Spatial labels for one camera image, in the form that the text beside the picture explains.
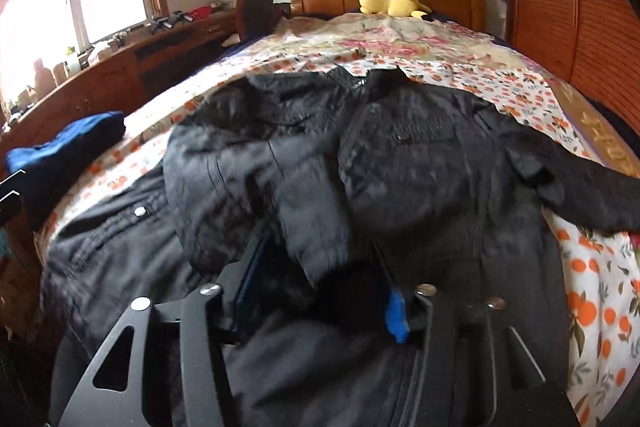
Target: yellow plush toy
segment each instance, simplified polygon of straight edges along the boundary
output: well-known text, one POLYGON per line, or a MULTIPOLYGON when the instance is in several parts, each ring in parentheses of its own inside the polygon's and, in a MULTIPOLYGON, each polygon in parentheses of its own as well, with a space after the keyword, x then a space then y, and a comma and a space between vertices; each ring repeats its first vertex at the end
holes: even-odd
POLYGON ((392 17, 415 17, 431 13, 431 9, 418 0, 360 0, 362 13, 386 13, 392 17))

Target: blue clothing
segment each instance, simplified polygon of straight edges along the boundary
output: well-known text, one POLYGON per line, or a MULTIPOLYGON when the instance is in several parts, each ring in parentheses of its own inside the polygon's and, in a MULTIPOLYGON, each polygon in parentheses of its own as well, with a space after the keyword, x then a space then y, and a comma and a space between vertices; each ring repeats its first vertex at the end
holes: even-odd
POLYGON ((40 229, 58 202, 100 154, 124 135, 120 111, 88 116, 67 125, 53 140, 10 150, 4 159, 9 174, 25 171, 16 187, 31 228, 40 229))

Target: metal bolt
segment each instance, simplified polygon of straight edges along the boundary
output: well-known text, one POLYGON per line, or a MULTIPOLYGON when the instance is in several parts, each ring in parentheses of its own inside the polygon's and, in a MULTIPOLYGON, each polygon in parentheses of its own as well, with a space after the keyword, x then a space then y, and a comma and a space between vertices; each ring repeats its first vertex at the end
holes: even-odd
POLYGON ((438 293, 438 289, 433 284, 418 284, 415 287, 415 292, 423 297, 433 297, 438 293))
POLYGON ((489 297, 486 305, 492 310, 503 310, 507 307, 507 302, 501 297, 489 297))
POLYGON ((151 306, 151 299, 147 297, 138 297, 137 299, 133 299, 131 303, 131 309, 137 312, 146 310, 149 306, 151 306))
POLYGON ((200 286, 200 293, 202 295, 218 295, 222 292, 222 286, 214 282, 208 282, 200 286))

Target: jacket sleeve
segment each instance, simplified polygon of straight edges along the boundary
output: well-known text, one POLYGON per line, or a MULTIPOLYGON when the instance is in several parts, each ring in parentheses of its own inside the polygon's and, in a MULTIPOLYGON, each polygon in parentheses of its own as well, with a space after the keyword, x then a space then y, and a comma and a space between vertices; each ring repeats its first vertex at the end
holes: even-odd
POLYGON ((556 214, 602 232, 640 230, 640 180, 575 156, 494 107, 479 116, 521 179, 556 214))

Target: floral bedding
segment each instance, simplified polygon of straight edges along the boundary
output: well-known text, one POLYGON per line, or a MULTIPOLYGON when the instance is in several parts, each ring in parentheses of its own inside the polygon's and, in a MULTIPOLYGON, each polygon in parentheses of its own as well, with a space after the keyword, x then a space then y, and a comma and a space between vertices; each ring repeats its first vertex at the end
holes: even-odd
MULTIPOLYGON (((208 66, 127 117, 124 139, 87 169, 36 235, 41 260, 69 221, 155 166, 174 124, 220 87, 247 73, 336 66, 355 76, 399 67, 415 82, 468 90, 572 153, 590 157, 551 91, 548 73, 494 45, 488 35, 455 23, 382 15, 283 20, 273 35, 208 66)), ((591 427, 604 418, 640 362, 640 270, 627 233, 605 236, 543 213, 561 247, 571 313, 566 391, 580 424, 591 427)))

